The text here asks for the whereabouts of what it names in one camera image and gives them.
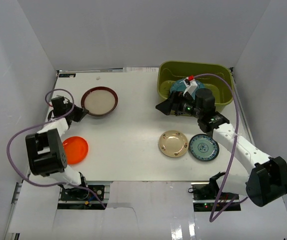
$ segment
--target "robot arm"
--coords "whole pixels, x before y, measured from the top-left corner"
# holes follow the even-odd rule
[[[62,116],[72,108],[72,103],[65,102],[63,96],[51,100],[55,118]],[[64,118],[47,124],[37,133],[25,138],[29,167],[34,175],[55,179],[59,183],[67,183],[86,187],[85,177],[67,165],[67,157],[60,137],[69,129],[72,121],[80,122],[88,110],[77,106]],[[71,189],[70,185],[61,186]]]
[[[235,129],[226,117],[216,111],[211,90],[198,89],[195,100],[188,92],[172,92],[156,109],[165,115],[174,111],[177,116],[194,116],[204,133],[221,143],[229,152],[232,151]],[[223,192],[248,196],[259,207],[287,194],[287,163],[283,158],[272,158],[242,136],[237,138],[234,156],[247,170],[249,177],[229,174]],[[214,194],[222,185],[224,175],[224,172],[220,172],[210,178],[209,185]]]

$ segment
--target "plastic tub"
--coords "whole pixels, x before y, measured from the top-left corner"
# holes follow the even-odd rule
[[[160,96],[160,102],[169,97],[170,88],[175,81],[199,74],[216,74],[234,89],[231,72],[224,66],[187,61],[166,61],[161,64],[158,73],[157,91]],[[222,111],[226,105],[232,102],[233,96],[230,90],[220,79],[214,76],[204,76],[197,80],[212,91],[217,111]]]

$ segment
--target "white table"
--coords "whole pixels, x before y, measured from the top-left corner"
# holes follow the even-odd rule
[[[165,116],[155,109],[159,103],[157,75],[155,72],[78,72],[73,78],[58,78],[55,88],[70,91],[77,106],[81,105],[83,93],[93,87],[109,87],[118,94],[119,102],[114,112],[104,118],[86,116],[82,122],[74,122],[62,140],[71,136],[87,140],[88,156],[72,167],[82,172],[88,181],[115,181],[110,187],[108,205],[119,208],[56,211],[56,203],[49,199],[53,209],[45,210],[48,215],[46,212],[38,215],[54,219],[53,226],[48,229],[51,231],[33,231],[38,229],[34,222],[31,230],[29,226],[25,227],[19,240],[70,240],[72,237],[94,240],[282,240],[287,237],[287,211],[282,198],[265,207],[257,207],[248,200],[242,204],[241,211],[224,212],[214,223],[209,223],[210,213],[193,212],[192,196],[187,193],[189,183],[173,181],[208,180],[215,173],[225,171],[230,153],[220,146],[214,161],[202,163],[189,153],[180,158],[169,158],[160,152],[158,139],[163,132],[178,130],[190,139],[201,131],[192,117]],[[63,92],[57,94],[69,97]],[[222,114],[236,124],[234,103],[226,106]],[[239,129],[249,138],[243,125]],[[247,174],[236,159],[231,173]],[[35,195],[40,195],[40,199],[44,194],[52,199],[58,196],[56,187],[53,192],[40,188],[36,191],[39,191]]]

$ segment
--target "white wall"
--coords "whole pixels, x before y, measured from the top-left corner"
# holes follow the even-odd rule
[[[55,74],[17,0],[0,0],[0,239],[19,181],[8,163],[6,144],[17,131],[44,119],[43,97]],[[24,136],[14,141],[12,156],[25,171]]]
[[[233,67],[269,0],[18,0],[56,70]]]
[[[255,143],[287,161],[287,1],[270,2],[235,67],[235,80]],[[287,208],[287,195],[284,201]]]

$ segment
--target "purple cable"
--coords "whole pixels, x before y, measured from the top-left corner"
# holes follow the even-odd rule
[[[209,222],[213,222],[214,220],[216,220],[219,215],[226,209],[228,208],[232,203],[233,201],[237,198],[237,196],[234,196],[230,202],[228,202],[215,216],[214,216],[214,213],[215,213],[215,210],[216,210],[216,206],[219,202],[219,198],[223,192],[223,189],[224,189],[224,186],[225,186],[225,183],[227,181],[227,178],[228,178],[228,174],[229,174],[229,171],[230,171],[230,168],[232,167],[232,164],[233,164],[233,160],[234,160],[234,156],[235,156],[235,151],[236,151],[236,146],[237,146],[237,133],[238,133],[238,129],[239,129],[239,109],[238,109],[238,100],[237,100],[237,97],[235,95],[235,93],[233,92],[232,88],[230,87],[230,85],[223,79],[221,78],[220,76],[217,76],[216,74],[212,74],[212,73],[204,73],[204,74],[199,74],[199,75],[196,75],[194,76],[193,78],[194,79],[197,79],[197,78],[200,78],[200,77],[203,77],[203,76],[213,76],[213,77],[216,77],[218,79],[220,79],[224,84],[226,84],[226,86],[228,87],[228,89],[230,90],[231,94],[232,94],[232,98],[233,98],[233,101],[234,101],[234,107],[235,107],[235,114],[236,114],[236,124],[235,124],[235,136],[234,136],[234,141],[233,141],[233,145],[232,145],[232,150],[231,150],[231,156],[230,156],[230,160],[229,160],[229,163],[228,163],[228,166],[227,166],[227,169],[225,171],[225,175],[223,176],[223,180],[222,180],[222,184],[219,188],[219,191],[218,191],[218,194],[215,198],[215,201],[214,201],[214,204],[212,206],[212,210],[211,210],[211,213],[210,213],[210,218],[209,218]],[[243,203],[248,197],[246,197],[245,199],[243,199],[242,201],[240,201],[239,203]]]
[[[31,185],[34,185],[36,187],[43,187],[43,188],[46,188],[46,187],[53,187],[53,186],[57,186],[57,185],[69,185],[71,187],[74,187],[74,188],[78,188],[78,189],[82,189],[82,190],[86,190],[90,193],[92,193],[92,195],[94,195],[94,197],[98,200],[98,202],[102,205],[102,207],[105,209],[106,206],[104,205],[104,203],[99,199],[99,197],[95,194],[94,191],[92,191],[91,189],[87,188],[87,187],[83,187],[83,186],[77,186],[77,185],[73,185],[73,184],[70,184],[70,183],[66,183],[66,182],[57,182],[57,183],[52,183],[52,184],[39,184],[39,183],[36,183],[36,182],[33,182],[31,180],[29,180],[29,178],[27,178],[19,169],[18,167],[15,165],[12,157],[11,157],[11,154],[10,154],[10,145],[12,144],[13,140],[20,134],[26,132],[26,131],[29,131],[29,130],[32,130],[32,129],[35,129],[35,128],[39,128],[39,127],[43,127],[44,125],[46,124],[50,124],[52,122],[55,122],[55,121],[58,121],[59,119],[62,119],[64,117],[66,117],[67,115],[69,115],[73,110],[74,110],[74,103],[75,103],[75,100],[74,100],[74,97],[73,95],[65,90],[65,89],[62,89],[62,88],[57,88],[57,89],[53,89],[49,92],[47,92],[47,94],[45,95],[44,99],[46,101],[47,104],[49,104],[49,102],[47,101],[47,97],[49,94],[55,92],[55,91],[64,91],[66,93],[68,93],[71,97],[71,101],[72,101],[72,108],[67,112],[65,113],[64,115],[58,117],[58,118],[55,118],[55,119],[51,119],[47,122],[43,122],[43,123],[40,123],[40,124],[37,124],[37,125],[34,125],[34,126],[30,126],[30,127],[27,127],[23,130],[20,130],[19,132],[15,133],[11,138],[10,140],[8,141],[8,144],[7,144],[7,157],[8,157],[8,160],[9,160],[9,163],[10,165],[12,166],[12,168],[15,170],[15,172],[23,179],[25,180],[26,182],[30,183]]]

